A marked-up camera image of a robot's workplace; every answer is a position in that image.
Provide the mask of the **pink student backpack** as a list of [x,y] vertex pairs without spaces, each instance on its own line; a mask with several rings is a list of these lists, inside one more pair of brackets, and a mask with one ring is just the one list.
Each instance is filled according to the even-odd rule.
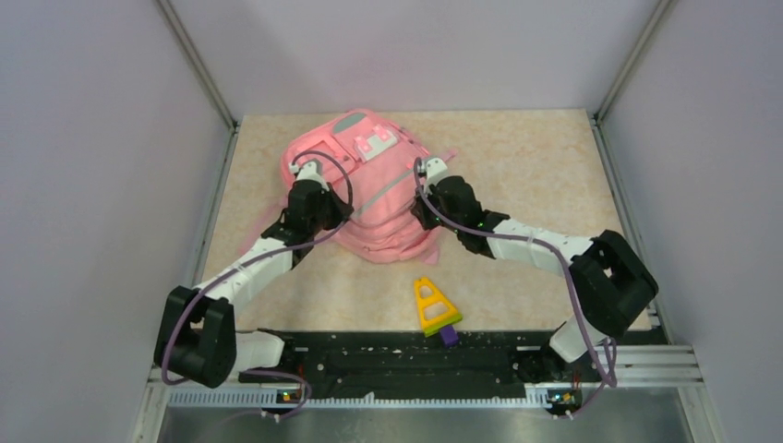
[[433,154],[409,131],[368,109],[354,109],[289,143],[281,156],[286,187],[291,162],[317,160],[341,198],[354,192],[350,221],[333,237],[357,256],[379,264],[440,258],[437,230],[426,231],[412,214],[417,196],[414,161]]

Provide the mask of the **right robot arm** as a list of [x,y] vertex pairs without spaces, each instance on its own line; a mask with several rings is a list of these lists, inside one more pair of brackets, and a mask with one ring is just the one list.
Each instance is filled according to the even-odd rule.
[[474,189],[458,175],[425,186],[415,177],[412,212],[422,226],[455,233],[469,252],[517,261],[565,280],[572,317],[550,336],[541,355],[544,373],[565,380],[579,358],[605,339],[617,340],[659,292],[652,273],[625,237],[611,230],[597,236],[571,236],[521,223],[486,210]]

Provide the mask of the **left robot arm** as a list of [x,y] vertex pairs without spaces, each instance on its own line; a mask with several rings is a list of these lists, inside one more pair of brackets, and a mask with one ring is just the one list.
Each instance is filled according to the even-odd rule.
[[175,287],[166,297],[153,353],[164,383],[220,386],[237,357],[235,320],[270,282],[295,268],[353,213],[353,199],[330,185],[297,182],[278,219],[255,244],[216,277],[195,288]]

